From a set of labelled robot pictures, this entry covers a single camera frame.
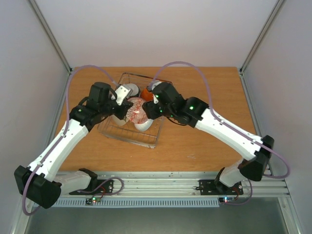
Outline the floral cream bowl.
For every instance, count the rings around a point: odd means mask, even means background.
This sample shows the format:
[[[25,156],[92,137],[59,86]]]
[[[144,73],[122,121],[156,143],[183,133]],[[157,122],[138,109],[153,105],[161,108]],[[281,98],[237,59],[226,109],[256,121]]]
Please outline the floral cream bowl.
[[[117,126],[123,126],[127,123],[128,119],[127,117],[124,117],[123,119],[119,119],[118,117],[116,117],[115,115],[112,116],[112,120],[113,122],[117,125]]]

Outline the red patterned small dish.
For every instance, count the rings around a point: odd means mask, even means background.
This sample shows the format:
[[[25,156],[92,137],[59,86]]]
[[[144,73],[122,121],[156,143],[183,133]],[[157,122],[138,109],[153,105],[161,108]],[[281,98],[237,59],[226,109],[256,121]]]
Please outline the red patterned small dish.
[[[132,102],[133,106],[127,112],[127,119],[132,123],[140,124],[146,122],[148,118],[142,108],[145,100],[140,97],[132,97],[128,101]]]

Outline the teal and white bowl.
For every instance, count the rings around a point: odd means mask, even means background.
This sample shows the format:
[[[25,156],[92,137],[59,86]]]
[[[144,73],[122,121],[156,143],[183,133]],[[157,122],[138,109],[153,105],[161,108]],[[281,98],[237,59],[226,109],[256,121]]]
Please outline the teal and white bowl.
[[[137,85],[133,83],[128,83],[128,84],[123,84],[122,86],[130,90],[126,98],[133,98],[133,97],[138,98],[140,96],[140,89]]]

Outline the chrome wire dish rack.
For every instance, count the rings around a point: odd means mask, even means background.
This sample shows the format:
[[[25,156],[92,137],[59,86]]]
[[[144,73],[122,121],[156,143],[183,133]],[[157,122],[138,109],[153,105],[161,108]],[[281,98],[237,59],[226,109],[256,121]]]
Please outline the chrome wire dish rack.
[[[156,147],[164,117],[148,119],[142,109],[142,104],[152,98],[147,94],[152,80],[152,77],[128,72],[121,75],[119,84],[132,89],[130,101],[134,105],[123,120],[110,116],[102,122],[97,128],[102,135],[151,149]]]

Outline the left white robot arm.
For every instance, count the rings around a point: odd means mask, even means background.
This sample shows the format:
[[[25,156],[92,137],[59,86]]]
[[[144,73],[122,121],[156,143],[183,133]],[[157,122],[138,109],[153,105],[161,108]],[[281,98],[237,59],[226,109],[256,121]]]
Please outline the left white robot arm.
[[[22,201],[29,199],[39,206],[52,207],[63,194],[72,192],[93,194],[99,188],[97,174],[82,168],[69,175],[58,177],[59,168],[75,146],[107,117],[124,117],[132,103],[127,98],[132,90],[119,85],[115,90],[103,82],[91,86],[89,95],[74,107],[61,131],[47,148],[27,167],[14,171]]]

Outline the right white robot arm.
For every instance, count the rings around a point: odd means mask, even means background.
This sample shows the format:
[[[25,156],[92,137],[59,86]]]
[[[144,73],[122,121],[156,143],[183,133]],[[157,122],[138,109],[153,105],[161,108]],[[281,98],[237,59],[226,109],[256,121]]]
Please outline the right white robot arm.
[[[245,179],[261,181],[272,155],[274,139],[271,136],[253,135],[237,127],[196,97],[184,99],[169,82],[155,81],[148,91],[153,94],[153,100],[143,104],[148,118],[172,118],[180,125],[209,133],[241,155],[241,160],[219,171],[210,185],[212,191],[223,195]]]

